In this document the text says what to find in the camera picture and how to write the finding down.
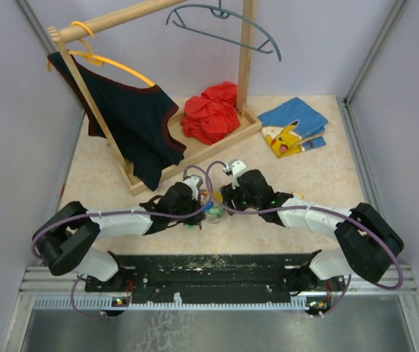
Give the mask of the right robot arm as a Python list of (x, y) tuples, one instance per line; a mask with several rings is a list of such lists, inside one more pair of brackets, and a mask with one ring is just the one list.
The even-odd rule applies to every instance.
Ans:
[(223, 204), (234, 211), (253, 210), (268, 223), (302, 228), (338, 242), (321, 250), (302, 272), (303, 284), (319, 290), (334, 276), (356, 274), (378, 283), (397, 262), (404, 242), (371, 205), (328, 208), (274, 189), (257, 169), (249, 170), (220, 188)]

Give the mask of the steel key organizer yellow handle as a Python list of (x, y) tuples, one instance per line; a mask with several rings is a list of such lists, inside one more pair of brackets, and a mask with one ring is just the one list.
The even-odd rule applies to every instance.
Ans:
[(214, 201), (214, 199), (222, 201), (222, 195), (218, 191), (211, 194), (206, 189), (203, 189), (200, 192), (200, 196), (201, 204), (205, 204), (203, 212), (208, 223), (219, 224), (228, 217), (228, 212)]

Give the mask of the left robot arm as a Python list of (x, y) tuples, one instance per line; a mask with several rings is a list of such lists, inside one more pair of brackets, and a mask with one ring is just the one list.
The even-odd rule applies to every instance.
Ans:
[(32, 238), (32, 252), (54, 276), (85, 274), (113, 291), (122, 289), (127, 273), (113, 254), (93, 247), (99, 240), (120, 235), (150, 235), (176, 224), (198, 225), (204, 219), (200, 188), (190, 176), (128, 210), (91, 211), (80, 202), (66, 204)]

